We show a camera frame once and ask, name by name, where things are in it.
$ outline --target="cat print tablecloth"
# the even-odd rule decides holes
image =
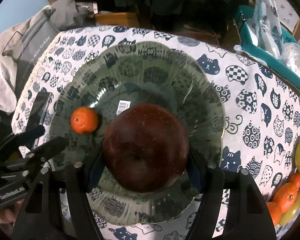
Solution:
[[[221,167],[229,171],[249,170],[265,200],[286,182],[294,169],[294,146],[300,137],[300,100],[276,75],[263,66],[224,49],[190,38],[142,28],[98,26],[60,33],[34,68],[18,102],[12,121],[14,133],[25,131],[33,102],[39,91],[53,94],[44,118],[46,134],[39,145],[50,139],[50,124],[58,107],[58,97],[76,71],[116,44],[140,41],[160,42],[198,61],[219,94],[226,113]],[[115,61],[115,55],[108,55]],[[221,122],[212,122],[219,127]],[[24,155],[29,150],[20,148]],[[223,232],[229,190],[223,194],[214,236]],[[70,220],[66,192],[61,192],[62,212]],[[179,217],[158,224],[120,227],[107,223],[95,213],[105,239],[184,239],[199,202],[194,201]],[[275,228],[280,238],[295,218]]]

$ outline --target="glass plate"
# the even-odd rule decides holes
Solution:
[[[192,147],[208,162],[220,164],[225,115],[218,94],[197,61],[160,43],[145,41],[105,50],[85,63],[61,92],[50,136],[63,136],[69,143],[53,159],[56,168],[83,160],[116,117],[120,100],[130,101],[130,107],[152,103],[168,109],[183,123]],[[92,135],[76,134],[70,127],[70,115],[79,106],[98,113],[99,126]],[[88,198],[91,208],[109,223],[134,225],[173,219],[197,195],[186,172],[166,190],[136,194],[122,188],[105,168]]]

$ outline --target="tangerine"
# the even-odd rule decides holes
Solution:
[[[285,213],[296,201],[298,188],[291,182],[282,185],[274,194],[273,202],[277,202],[281,207],[282,213]]]
[[[267,202],[266,204],[270,212],[273,225],[276,227],[281,219],[281,215],[282,215],[281,207],[276,202]]]
[[[291,175],[289,178],[289,182],[293,183],[294,185],[297,186],[298,189],[300,189],[300,173],[296,172]]]
[[[82,106],[72,112],[70,125],[78,134],[92,133],[98,127],[98,116],[91,108]]]

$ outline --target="screw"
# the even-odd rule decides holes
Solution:
[[[42,173],[42,174],[46,174],[46,173],[48,172],[48,170],[49,170],[49,168],[43,167],[43,168],[41,169],[41,173]]]
[[[28,176],[28,174],[29,174],[29,171],[23,171],[22,172],[22,177],[26,177],[26,176]]]
[[[208,168],[215,169],[216,165],[214,163],[208,163]]]
[[[249,174],[249,171],[247,169],[241,169],[241,173],[243,175],[248,175]]]
[[[80,168],[80,167],[82,166],[82,162],[75,162],[75,163],[73,164],[73,166],[74,166],[75,168]]]

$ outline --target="plastic bag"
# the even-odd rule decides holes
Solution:
[[[285,43],[279,60],[300,77],[300,46],[298,44]]]
[[[258,46],[275,58],[282,52],[283,38],[275,0],[256,0],[253,14]]]

